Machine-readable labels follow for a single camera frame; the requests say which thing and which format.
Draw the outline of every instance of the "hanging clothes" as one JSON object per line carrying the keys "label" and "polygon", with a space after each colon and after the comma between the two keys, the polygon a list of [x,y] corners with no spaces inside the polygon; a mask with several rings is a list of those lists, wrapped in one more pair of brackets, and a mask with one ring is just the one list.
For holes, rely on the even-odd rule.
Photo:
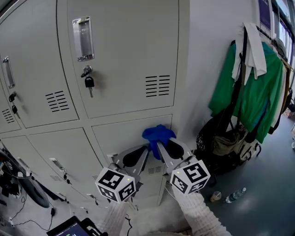
{"label": "hanging clothes", "polygon": [[[248,78],[250,76],[250,72],[253,69],[254,70],[254,77],[255,79],[258,78],[258,76],[264,75],[267,72],[266,68],[266,59],[264,56],[262,44],[261,44],[261,38],[259,35],[259,32],[256,28],[256,25],[254,23],[243,23],[247,33],[247,53],[246,53],[246,59],[245,59],[245,65],[246,65],[246,75],[245,75],[245,85],[248,81]],[[243,49],[243,31],[244,27],[242,29],[242,33],[239,34],[236,38],[236,56],[235,56],[235,63],[232,70],[232,78],[234,80],[237,79],[237,75],[239,74],[239,65],[240,65],[240,53]]]}
{"label": "hanging clothes", "polygon": [[280,112],[280,116],[278,117],[277,119],[277,122],[275,123],[275,125],[273,126],[273,124],[271,125],[268,133],[269,134],[273,134],[273,132],[277,129],[279,123],[280,123],[280,119],[281,119],[281,115],[284,113],[284,111],[286,110],[286,108],[288,107],[288,105],[290,104],[291,102],[291,98],[292,98],[292,94],[290,95],[289,94],[289,86],[290,86],[290,74],[291,74],[291,67],[290,65],[285,62],[282,58],[281,58],[285,68],[286,68],[286,83],[285,83],[285,91],[284,91],[284,99],[283,99],[283,104],[282,104],[282,107],[281,107],[281,112]]}
{"label": "hanging clothes", "polygon": [[282,76],[282,86],[281,86],[280,98],[277,103],[277,109],[276,109],[275,115],[273,117],[271,127],[274,127],[276,125],[277,120],[278,120],[279,116],[281,115],[281,110],[283,107],[283,101],[284,101],[284,97],[285,97],[286,76],[287,76],[287,69],[285,66],[283,66],[283,76]]}
{"label": "hanging clothes", "polygon": [[[266,101],[268,101],[267,108],[256,134],[256,139],[260,143],[263,142],[272,124],[280,97],[283,74],[283,63],[280,58],[278,58],[277,54],[264,42],[262,43],[262,47],[265,55],[267,73],[255,79],[254,71],[251,70],[247,84],[244,87],[241,109],[241,123],[251,132],[255,127],[255,123],[257,123],[257,117],[261,116],[261,111]],[[233,44],[227,53],[217,86],[209,104],[213,117],[230,103],[234,88],[234,80],[231,79],[231,77],[232,68],[235,63],[235,54],[236,45]],[[234,116],[238,115],[238,110],[239,106],[236,106],[233,113]]]}

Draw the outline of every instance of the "lock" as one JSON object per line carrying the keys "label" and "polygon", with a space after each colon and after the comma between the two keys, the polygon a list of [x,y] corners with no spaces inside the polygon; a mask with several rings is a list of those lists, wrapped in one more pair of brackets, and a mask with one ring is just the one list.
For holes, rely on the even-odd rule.
{"label": "lock", "polygon": [[89,75],[92,72],[92,67],[89,65],[86,65],[83,70],[84,70],[84,73],[81,75],[81,78],[84,78],[87,75]]}
{"label": "lock", "polygon": [[14,98],[17,96],[17,93],[16,92],[13,92],[9,97],[8,97],[8,100],[10,102],[13,102],[14,101]]}

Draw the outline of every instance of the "tablet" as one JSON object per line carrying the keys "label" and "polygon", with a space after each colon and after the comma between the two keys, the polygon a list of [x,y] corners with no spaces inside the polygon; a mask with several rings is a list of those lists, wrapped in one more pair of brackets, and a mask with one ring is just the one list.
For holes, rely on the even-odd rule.
{"label": "tablet", "polygon": [[47,232],[48,236],[91,236],[76,216]]}

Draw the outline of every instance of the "metal locker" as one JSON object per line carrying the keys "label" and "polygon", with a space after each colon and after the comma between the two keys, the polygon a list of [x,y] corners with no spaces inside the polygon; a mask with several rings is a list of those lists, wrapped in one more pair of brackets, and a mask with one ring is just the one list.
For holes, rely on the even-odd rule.
{"label": "metal locker", "polygon": [[0,133],[19,130],[20,127],[16,121],[11,108],[6,100],[2,85],[0,83]]}
{"label": "metal locker", "polygon": [[51,167],[42,159],[26,136],[4,138],[2,142],[20,163],[20,165],[32,172],[46,188],[59,196],[65,196],[70,202],[86,200],[79,192],[68,185]]}
{"label": "metal locker", "polygon": [[26,128],[78,119],[59,53],[56,1],[27,0],[0,24],[2,84]]}
{"label": "metal locker", "polygon": [[[158,124],[171,127],[171,115],[154,118],[146,118],[120,122],[114,124],[98,125],[93,127],[94,134],[100,145],[100,148],[106,158],[118,154],[128,148],[138,145],[148,144],[146,139],[142,138],[142,132],[146,128],[157,126]],[[141,173],[141,186],[136,198],[139,202],[149,201],[149,204],[156,205],[160,193],[162,177],[164,174],[164,163],[154,158],[150,152],[146,167]]]}
{"label": "metal locker", "polygon": [[[173,105],[178,0],[71,0],[67,14],[67,59],[89,118]],[[93,98],[81,78],[88,65]]]}
{"label": "metal locker", "polygon": [[40,156],[59,174],[67,173],[73,188],[91,199],[100,199],[95,180],[102,170],[83,128],[30,135]]}

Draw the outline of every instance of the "locker handle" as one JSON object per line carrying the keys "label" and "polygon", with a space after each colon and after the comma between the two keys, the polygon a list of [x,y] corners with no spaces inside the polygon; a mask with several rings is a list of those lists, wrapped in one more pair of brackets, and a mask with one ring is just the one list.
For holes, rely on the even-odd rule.
{"label": "locker handle", "polygon": [[59,163],[59,161],[56,158],[49,158],[58,168],[60,171],[65,172],[65,168]]}
{"label": "locker handle", "polygon": [[72,21],[75,49],[79,62],[94,58],[90,16]]}
{"label": "locker handle", "polygon": [[9,57],[5,57],[4,60],[3,60],[3,65],[6,69],[6,74],[7,74],[7,77],[8,77],[8,88],[13,88],[15,86],[15,82],[14,82],[14,79],[13,79],[13,76],[12,76],[12,70],[11,70],[11,66],[10,66],[10,60],[9,60]]}
{"label": "locker handle", "polygon": [[20,157],[17,157],[18,161],[25,167],[25,169],[28,169],[31,172],[31,169],[29,168],[29,166],[24,162],[23,159],[21,159]]}

